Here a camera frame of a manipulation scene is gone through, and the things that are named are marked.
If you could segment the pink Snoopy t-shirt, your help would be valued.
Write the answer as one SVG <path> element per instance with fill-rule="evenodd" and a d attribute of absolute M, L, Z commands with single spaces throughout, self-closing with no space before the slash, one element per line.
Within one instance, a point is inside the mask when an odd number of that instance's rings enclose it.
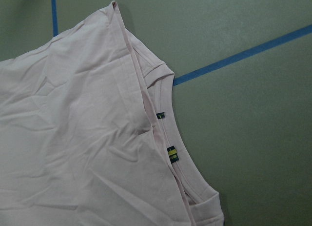
<path fill-rule="evenodd" d="M 1 225 L 223 225 L 176 125 L 174 76 L 115 1 L 2 61 Z"/>

